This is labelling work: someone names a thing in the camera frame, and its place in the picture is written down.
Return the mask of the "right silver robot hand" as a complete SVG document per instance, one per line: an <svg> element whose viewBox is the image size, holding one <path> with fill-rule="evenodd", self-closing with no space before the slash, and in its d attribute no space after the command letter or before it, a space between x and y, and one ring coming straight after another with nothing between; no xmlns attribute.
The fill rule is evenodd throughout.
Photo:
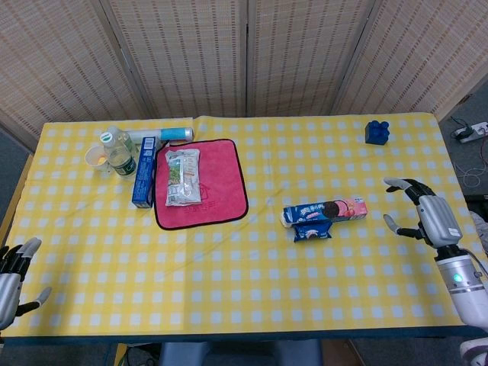
<svg viewBox="0 0 488 366"><path fill-rule="evenodd" d="M391 231L398 236L423 239L434 249L456 246L459 243L463 237L461 228L443 197L414 179L384 178L384 182L388 185L387 192L404 191L414 203L419 216L418 228L413 229L398 226L390 215L384 214L384 221Z"/></svg>

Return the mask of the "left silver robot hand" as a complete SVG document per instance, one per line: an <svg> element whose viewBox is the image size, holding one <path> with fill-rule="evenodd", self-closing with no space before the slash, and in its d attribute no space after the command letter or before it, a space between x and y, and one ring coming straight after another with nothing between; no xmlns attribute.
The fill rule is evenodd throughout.
<svg viewBox="0 0 488 366"><path fill-rule="evenodd" d="M41 307L49 298L52 288L46 287L28 303L20 303L20 295L31 259L42 242L37 237L23 245L1 248L1 331L7 329L16 317Z"/></svg>

